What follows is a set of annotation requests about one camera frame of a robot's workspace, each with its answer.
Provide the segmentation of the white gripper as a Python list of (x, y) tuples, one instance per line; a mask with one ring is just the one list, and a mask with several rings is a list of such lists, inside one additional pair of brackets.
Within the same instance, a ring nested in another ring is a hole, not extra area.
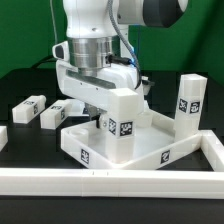
[[(109, 106), (109, 91), (112, 89), (129, 88), (138, 94), (135, 103), (137, 112), (144, 108), (143, 87), (137, 85), (137, 71), (130, 66), (111, 64), (102, 69), (78, 69), (68, 62), (56, 62), (56, 74), (59, 89), (69, 97), (100, 108), (104, 111)], [(96, 127), (105, 130), (108, 127), (108, 114), (102, 113), (96, 120)]]

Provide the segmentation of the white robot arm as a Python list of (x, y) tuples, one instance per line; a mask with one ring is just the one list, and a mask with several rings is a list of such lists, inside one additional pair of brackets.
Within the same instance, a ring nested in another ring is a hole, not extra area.
[(108, 124), (111, 89), (136, 92), (142, 110), (153, 83), (141, 74), (129, 27), (169, 28), (187, 6), (188, 0), (63, 0), (67, 39), (52, 48), (61, 92), (84, 102), (98, 128)]

